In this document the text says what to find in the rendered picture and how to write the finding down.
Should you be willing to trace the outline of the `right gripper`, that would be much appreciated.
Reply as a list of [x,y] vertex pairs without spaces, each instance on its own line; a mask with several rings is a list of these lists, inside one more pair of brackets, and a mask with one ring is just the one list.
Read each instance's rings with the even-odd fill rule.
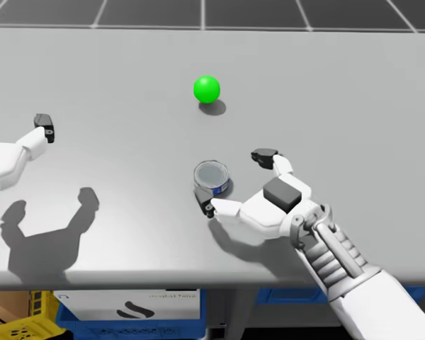
[[239,213],[240,219],[264,239],[287,237],[296,215],[307,219],[320,209],[320,205],[312,200],[311,188],[292,175],[292,164],[278,150],[258,148],[251,152],[251,158],[261,168],[272,170],[277,177],[246,202],[216,198],[201,187],[194,189],[195,199],[209,219],[235,217]]

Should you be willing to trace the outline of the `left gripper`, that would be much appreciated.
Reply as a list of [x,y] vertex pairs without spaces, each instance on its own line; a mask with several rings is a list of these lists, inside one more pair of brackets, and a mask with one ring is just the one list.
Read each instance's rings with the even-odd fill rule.
[[45,153],[55,142],[55,126],[48,114],[38,113],[33,118],[34,129],[16,143],[0,142],[0,188],[15,186],[30,160]]

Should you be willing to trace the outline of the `green ball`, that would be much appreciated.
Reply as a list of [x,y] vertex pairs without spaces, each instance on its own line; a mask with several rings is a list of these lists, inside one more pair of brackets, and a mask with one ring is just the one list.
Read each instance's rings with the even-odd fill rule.
[[220,96],[220,83],[213,76],[200,76],[194,82],[193,95],[200,103],[213,103]]

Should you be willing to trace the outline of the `blue box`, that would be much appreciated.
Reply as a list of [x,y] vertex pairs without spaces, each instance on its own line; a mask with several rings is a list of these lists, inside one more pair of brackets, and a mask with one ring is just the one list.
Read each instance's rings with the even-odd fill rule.
[[74,340],[194,340],[206,333],[206,291],[200,291],[200,316],[194,319],[136,319],[81,321],[61,304],[56,323]]
[[262,288],[257,305],[325,304],[327,297],[320,288]]

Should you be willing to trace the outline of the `white box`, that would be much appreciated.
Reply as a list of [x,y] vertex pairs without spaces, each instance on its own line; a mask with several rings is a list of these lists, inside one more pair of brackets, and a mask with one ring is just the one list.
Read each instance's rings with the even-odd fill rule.
[[79,320],[198,319],[199,290],[56,290]]

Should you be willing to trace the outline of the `yellow box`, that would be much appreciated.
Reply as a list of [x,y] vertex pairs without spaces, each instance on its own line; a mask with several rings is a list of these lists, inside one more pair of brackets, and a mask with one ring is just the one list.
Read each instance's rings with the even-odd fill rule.
[[30,290],[30,313],[23,319],[0,324],[0,340],[72,340],[56,323],[60,302],[51,290]]

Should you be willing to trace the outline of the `brown box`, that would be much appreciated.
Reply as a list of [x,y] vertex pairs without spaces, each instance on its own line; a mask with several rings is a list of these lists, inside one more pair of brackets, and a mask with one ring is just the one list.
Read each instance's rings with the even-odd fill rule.
[[0,324],[26,318],[29,313],[29,291],[0,291]]

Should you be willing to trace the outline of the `blue can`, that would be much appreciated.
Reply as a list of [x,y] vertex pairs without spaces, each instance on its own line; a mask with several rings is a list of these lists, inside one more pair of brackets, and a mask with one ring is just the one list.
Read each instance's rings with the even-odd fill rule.
[[213,196],[223,194],[230,186],[230,172],[220,161],[200,162],[193,171],[195,185],[205,189]]

